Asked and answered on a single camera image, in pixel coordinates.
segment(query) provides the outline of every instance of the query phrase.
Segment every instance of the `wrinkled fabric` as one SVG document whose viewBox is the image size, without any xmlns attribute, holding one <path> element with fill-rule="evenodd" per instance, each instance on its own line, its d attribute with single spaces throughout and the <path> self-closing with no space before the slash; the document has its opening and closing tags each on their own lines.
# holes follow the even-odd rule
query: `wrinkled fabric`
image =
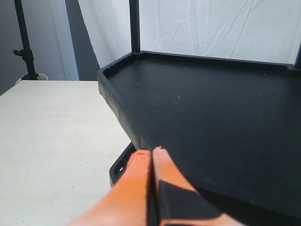
<svg viewBox="0 0 301 226">
<path fill-rule="evenodd" d="M 131 51 L 128 0 L 79 0 L 101 67 Z M 140 0 L 141 49 L 294 64 L 299 0 Z"/>
</svg>

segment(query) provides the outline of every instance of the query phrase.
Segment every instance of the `white table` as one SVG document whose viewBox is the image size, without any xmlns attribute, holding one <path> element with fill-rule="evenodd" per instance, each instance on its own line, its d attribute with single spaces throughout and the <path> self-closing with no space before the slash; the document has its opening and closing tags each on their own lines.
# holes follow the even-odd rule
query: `white table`
<svg viewBox="0 0 301 226">
<path fill-rule="evenodd" d="M 129 142 L 97 82 L 22 81 L 0 96 L 0 225 L 69 222 Z"/>
</svg>

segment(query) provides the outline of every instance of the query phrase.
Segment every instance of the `gray wall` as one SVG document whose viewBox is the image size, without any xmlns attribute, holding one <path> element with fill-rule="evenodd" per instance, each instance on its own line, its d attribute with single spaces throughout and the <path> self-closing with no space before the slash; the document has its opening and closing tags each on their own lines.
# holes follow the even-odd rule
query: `gray wall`
<svg viewBox="0 0 301 226">
<path fill-rule="evenodd" d="M 81 14 L 78 0 L 65 0 L 79 80 L 95 81 L 99 64 Z"/>
<path fill-rule="evenodd" d="M 2 1 L 0 7 L 0 95 L 11 88 L 15 81 L 26 74 L 26 65 L 13 54 L 22 49 L 22 41 L 14 1 Z"/>
<path fill-rule="evenodd" d="M 22 0 L 36 72 L 49 80 L 78 80 L 64 0 Z M 0 94 L 27 74 L 25 62 L 12 53 L 22 49 L 13 0 L 0 7 Z"/>
</svg>

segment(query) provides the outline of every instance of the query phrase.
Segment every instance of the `lower tray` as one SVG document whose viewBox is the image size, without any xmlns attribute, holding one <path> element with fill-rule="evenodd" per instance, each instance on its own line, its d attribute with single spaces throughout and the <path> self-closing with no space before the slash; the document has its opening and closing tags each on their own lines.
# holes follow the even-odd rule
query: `lower tray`
<svg viewBox="0 0 301 226">
<path fill-rule="evenodd" d="M 136 148 L 198 189 L 301 217 L 301 78 L 287 65 L 143 52 L 99 72 Z"/>
</svg>

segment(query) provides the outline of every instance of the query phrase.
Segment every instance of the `orange plastic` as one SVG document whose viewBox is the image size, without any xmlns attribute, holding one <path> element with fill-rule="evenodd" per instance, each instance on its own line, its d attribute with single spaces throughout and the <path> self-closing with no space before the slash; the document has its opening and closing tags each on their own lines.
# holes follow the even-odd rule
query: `orange plastic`
<svg viewBox="0 0 301 226">
<path fill-rule="evenodd" d="M 151 153 L 138 150 L 111 191 L 70 226 L 146 226 Z"/>
<path fill-rule="evenodd" d="M 170 158 L 167 150 L 163 149 L 162 147 L 157 147 L 154 149 L 153 165 L 155 170 L 157 190 L 159 181 L 165 181 L 174 186 L 198 193 L 178 170 Z M 213 219 L 162 219 L 160 222 L 160 226 L 167 224 L 192 226 L 242 226 L 241 223 L 224 213 Z"/>
</svg>

